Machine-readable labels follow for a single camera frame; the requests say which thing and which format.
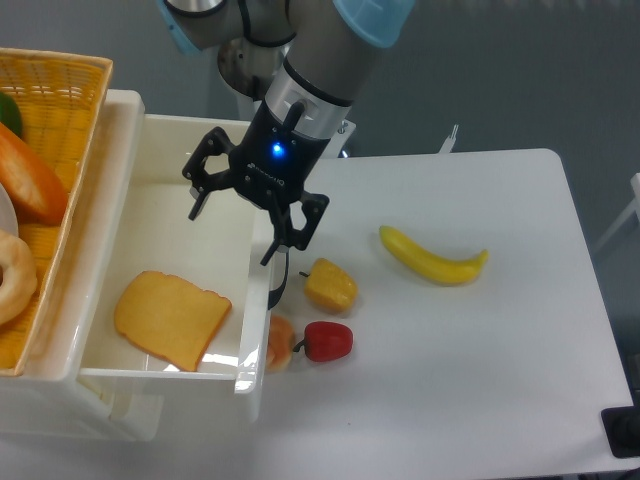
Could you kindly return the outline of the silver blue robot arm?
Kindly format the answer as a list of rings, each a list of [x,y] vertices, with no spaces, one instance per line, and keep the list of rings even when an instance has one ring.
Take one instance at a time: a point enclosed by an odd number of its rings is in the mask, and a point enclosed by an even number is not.
[[[221,127],[182,170],[195,219],[210,193],[233,189],[268,212],[273,241],[304,250],[329,199],[304,183],[349,113],[378,57],[398,40],[411,1],[160,1],[178,48],[200,52],[242,39],[288,51],[239,144]]]

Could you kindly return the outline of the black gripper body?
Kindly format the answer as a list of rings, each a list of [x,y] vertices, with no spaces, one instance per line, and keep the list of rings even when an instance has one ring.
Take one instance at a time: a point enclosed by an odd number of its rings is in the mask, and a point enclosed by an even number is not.
[[[300,200],[306,178],[329,143],[295,130],[304,113],[297,101],[279,120],[262,104],[241,143],[229,153],[232,187],[262,209],[269,208],[269,194],[282,208]]]

